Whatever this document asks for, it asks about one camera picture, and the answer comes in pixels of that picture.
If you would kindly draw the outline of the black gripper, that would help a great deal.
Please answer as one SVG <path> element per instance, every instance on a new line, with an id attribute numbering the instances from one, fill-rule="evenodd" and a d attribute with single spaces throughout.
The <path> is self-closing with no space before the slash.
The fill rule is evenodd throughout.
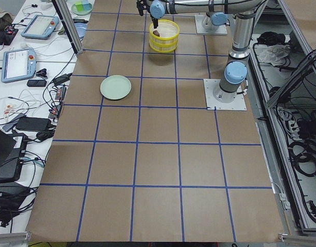
<path id="1" fill-rule="evenodd" d="M 152 22 L 153 22 L 153 28 L 158 28 L 159 24 L 158 24 L 158 19 L 154 18 L 153 16 L 151 16 Z"/>

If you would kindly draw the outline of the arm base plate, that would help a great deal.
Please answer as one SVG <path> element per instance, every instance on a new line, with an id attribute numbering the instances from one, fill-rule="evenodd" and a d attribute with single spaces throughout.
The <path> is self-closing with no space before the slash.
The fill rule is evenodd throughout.
<path id="1" fill-rule="evenodd" d="M 208 110 L 246 111 L 241 86 L 236 92 L 227 93 L 220 88 L 220 79 L 204 79 L 206 108 Z"/>
<path id="2" fill-rule="evenodd" d="M 212 16 L 195 15 L 196 32 L 199 35 L 226 36 L 227 15 L 216 12 Z"/>

